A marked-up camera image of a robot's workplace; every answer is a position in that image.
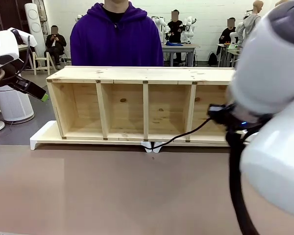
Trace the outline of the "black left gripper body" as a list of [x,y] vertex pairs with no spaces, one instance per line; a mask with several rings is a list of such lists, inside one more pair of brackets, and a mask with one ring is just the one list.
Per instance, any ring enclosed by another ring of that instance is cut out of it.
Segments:
[[14,61],[0,68],[0,87],[15,82],[15,74],[23,67],[22,61]]

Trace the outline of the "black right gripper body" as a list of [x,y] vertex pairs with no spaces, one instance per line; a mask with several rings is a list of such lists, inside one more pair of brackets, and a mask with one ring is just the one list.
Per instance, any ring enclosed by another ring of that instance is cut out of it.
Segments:
[[247,120],[241,120],[235,117],[232,113],[235,105],[219,105],[210,104],[207,110],[207,115],[216,124],[223,125],[226,130],[248,130],[256,127],[262,127],[262,123],[252,123]]

